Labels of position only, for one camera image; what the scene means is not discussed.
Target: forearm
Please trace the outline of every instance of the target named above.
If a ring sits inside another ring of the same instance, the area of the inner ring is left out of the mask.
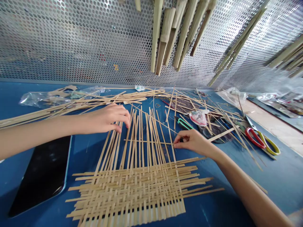
[[[76,117],[60,116],[0,130],[0,160],[48,141],[77,134]]]
[[[215,160],[257,226],[292,226],[286,215],[224,152]]]

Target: black screen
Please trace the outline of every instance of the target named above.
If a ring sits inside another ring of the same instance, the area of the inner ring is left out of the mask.
[[[65,181],[71,136],[35,147],[9,216],[16,216],[59,194]]]

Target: left hand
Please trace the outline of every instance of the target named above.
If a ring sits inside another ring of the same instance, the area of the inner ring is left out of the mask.
[[[122,128],[117,124],[113,124],[117,121],[123,121],[127,128],[130,127],[130,114],[128,110],[123,105],[115,103],[109,104],[99,110],[77,115],[76,117],[76,126],[79,129],[79,134],[92,134],[111,130],[121,133]]]

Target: metal mesh wall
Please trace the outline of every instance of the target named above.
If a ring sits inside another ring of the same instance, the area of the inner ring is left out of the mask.
[[[150,72],[153,3],[141,0],[1,0],[2,81],[146,85],[206,89],[228,47],[259,9],[258,0],[217,0],[195,57],[180,72],[169,66]],[[173,7],[165,0],[164,8]],[[266,67],[303,31],[303,1],[270,0],[230,70],[212,88],[279,91],[303,85],[291,72]]]

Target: hand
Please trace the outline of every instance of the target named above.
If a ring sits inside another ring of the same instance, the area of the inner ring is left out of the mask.
[[[174,148],[192,150],[214,160],[223,152],[195,129],[180,131],[175,138]]]
[[[121,133],[122,128],[117,124],[113,124],[118,121],[123,121],[127,128],[130,127],[130,114],[128,110],[123,105],[115,103],[83,115],[76,115],[75,117],[77,117],[75,124],[79,134],[92,134],[111,130]]]

